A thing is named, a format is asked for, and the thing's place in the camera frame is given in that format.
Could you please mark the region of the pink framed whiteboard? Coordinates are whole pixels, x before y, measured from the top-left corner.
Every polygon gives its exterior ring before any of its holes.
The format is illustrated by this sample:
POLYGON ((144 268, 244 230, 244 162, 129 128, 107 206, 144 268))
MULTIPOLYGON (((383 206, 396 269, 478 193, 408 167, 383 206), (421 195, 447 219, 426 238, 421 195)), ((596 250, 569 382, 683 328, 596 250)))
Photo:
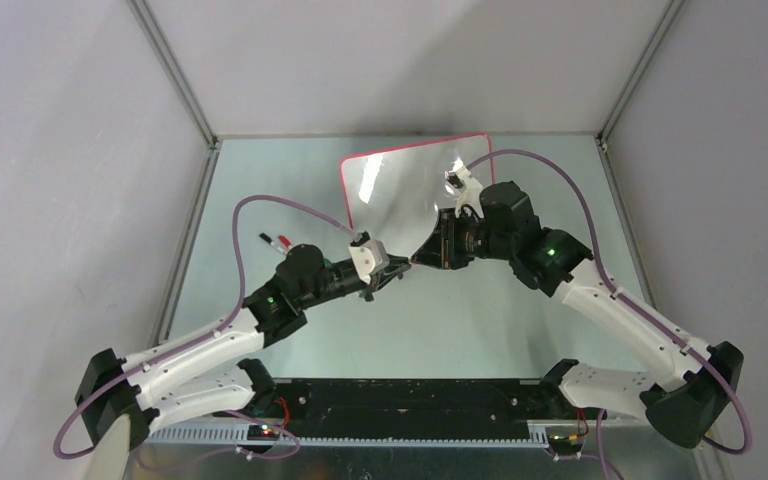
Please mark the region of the pink framed whiteboard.
POLYGON ((465 166, 484 188, 495 182, 491 160, 470 165, 491 150, 490 136, 475 133, 344 158, 339 174, 350 226, 390 254, 413 256, 432 234, 438 212, 455 212, 458 192, 447 182, 449 172, 465 166))

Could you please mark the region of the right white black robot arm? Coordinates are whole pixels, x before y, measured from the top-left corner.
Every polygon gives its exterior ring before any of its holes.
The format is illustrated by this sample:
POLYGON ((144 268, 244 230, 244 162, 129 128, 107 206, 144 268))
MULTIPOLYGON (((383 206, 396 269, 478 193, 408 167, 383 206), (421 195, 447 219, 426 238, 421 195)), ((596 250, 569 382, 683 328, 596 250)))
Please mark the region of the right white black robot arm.
POLYGON ((413 259, 458 270, 476 259, 509 265, 527 288, 566 305, 631 349, 641 372, 599 369, 564 359, 545 376, 545 411, 566 418, 600 408, 645 419, 665 439, 694 448, 707 438, 739 382, 744 355, 724 341, 688 334, 616 285, 594 253, 569 233, 544 227, 514 182, 482 187, 451 179, 458 198, 441 209, 435 229, 413 259))

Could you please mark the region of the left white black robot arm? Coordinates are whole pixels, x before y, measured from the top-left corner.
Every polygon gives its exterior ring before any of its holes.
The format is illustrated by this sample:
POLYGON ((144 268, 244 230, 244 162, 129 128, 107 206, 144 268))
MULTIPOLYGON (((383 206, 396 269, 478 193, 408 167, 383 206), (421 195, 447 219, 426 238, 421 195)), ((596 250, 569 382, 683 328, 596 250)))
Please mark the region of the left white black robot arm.
POLYGON ((130 420, 136 448, 158 430, 195 417, 271 412, 276 383, 254 353, 306 325, 306 310, 352 294, 371 301, 411 267, 377 241, 351 245, 349 252, 348 259, 326 264, 318 247, 297 245, 228 318, 125 357, 110 349, 95 354, 76 394, 92 443, 121 416, 130 420))

